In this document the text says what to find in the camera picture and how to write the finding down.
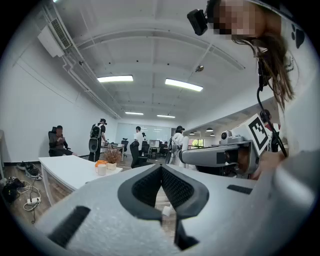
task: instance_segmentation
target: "ceiling light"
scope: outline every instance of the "ceiling light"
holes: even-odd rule
[[[162,115],[162,114],[157,114],[156,115],[157,117],[159,118],[176,118],[175,116],[173,115]]]
[[[115,75],[115,76],[106,76],[99,77],[98,81],[100,83],[109,83],[109,82],[132,82],[134,80],[132,75]]]
[[[136,113],[136,112],[125,112],[125,113],[128,115],[141,115],[141,116],[144,115],[143,113]]]
[[[187,82],[176,81],[176,80],[172,80],[172,79],[169,79],[169,78],[167,78],[165,80],[165,84],[169,85],[169,86],[183,87],[183,88],[191,89],[191,90],[194,90],[194,91],[197,91],[197,92],[201,92],[202,89],[203,89],[203,87],[198,86],[198,85],[194,85],[194,84],[187,83]]]

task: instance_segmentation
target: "wooden floor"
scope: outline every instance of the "wooden floor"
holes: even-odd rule
[[[123,162],[120,164],[117,164],[117,167],[123,168],[123,172],[128,171],[131,169],[131,162],[132,157],[131,155],[127,155],[127,157],[124,157]],[[165,158],[158,157],[157,159],[149,159],[149,163],[159,163],[164,164]],[[41,165],[37,164],[37,168],[41,171]],[[5,167],[5,176],[8,177],[17,177],[21,181],[27,181],[30,184],[34,182],[33,179],[28,178],[25,173],[19,169],[17,169],[15,166],[6,166]],[[49,180],[49,186],[51,189],[52,196],[56,202],[60,201],[64,197],[68,196],[72,191],[67,189],[64,185],[60,184],[58,181],[56,181],[53,177],[50,177],[48,174],[48,180]],[[24,210],[23,206],[27,202],[27,199],[30,196],[30,192],[26,192],[20,195],[19,198],[17,198],[9,207],[11,210],[11,213],[15,215],[16,217],[22,219],[23,221],[30,223],[32,225],[32,221],[37,221],[37,219],[47,210],[50,208],[50,203],[47,197],[46,189],[44,182],[42,180],[35,181],[34,186],[39,189],[39,192],[41,194],[41,204],[37,206],[33,211],[26,211]],[[36,193],[32,193],[32,197],[37,197]],[[162,187],[160,188],[157,197],[156,197],[156,203],[155,208],[162,211],[165,206],[170,206],[170,202],[163,191]],[[176,227],[176,212],[172,210],[172,213],[170,217],[162,216],[162,228],[165,231],[165,233],[172,239],[174,239],[175,236],[175,227]]]

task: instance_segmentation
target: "black camera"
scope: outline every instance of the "black camera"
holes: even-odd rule
[[[204,10],[199,10],[199,9],[195,9],[193,11],[190,11],[187,16],[188,20],[190,21],[194,32],[198,35],[201,36],[203,35],[207,29],[207,19],[206,16],[204,14]]]

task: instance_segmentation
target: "ceiling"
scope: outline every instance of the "ceiling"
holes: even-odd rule
[[[272,116],[272,121],[274,123],[279,123],[279,114],[278,114],[278,105],[274,98],[269,98],[262,102],[262,105],[265,109],[269,110]],[[211,137],[210,134],[214,133],[216,137],[220,137],[221,133],[226,130],[231,130],[237,125],[248,120],[255,114],[259,114],[261,108],[259,104],[253,105],[246,109],[243,109],[239,112],[233,113],[231,115],[225,116],[223,118],[217,119],[212,122],[208,122],[200,127],[197,127],[193,130],[185,130],[183,134],[185,136],[205,138]],[[213,132],[206,132],[208,128],[212,128]]]
[[[171,115],[183,121],[192,103],[227,98],[226,93],[217,93],[227,77],[247,75],[249,49],[240,51],[211,31],[203,36],[194,33],[187,13],[204,9],[205,0],[58,0],[55,6],[97,78],[133,75],[133,82],[97,85],[107,92],[102,98],[120,117],[141,112],[146,119]],[[198,65],[204,66],[202,72],[195,72]],[[166,78],[203,90],[165,85]]]

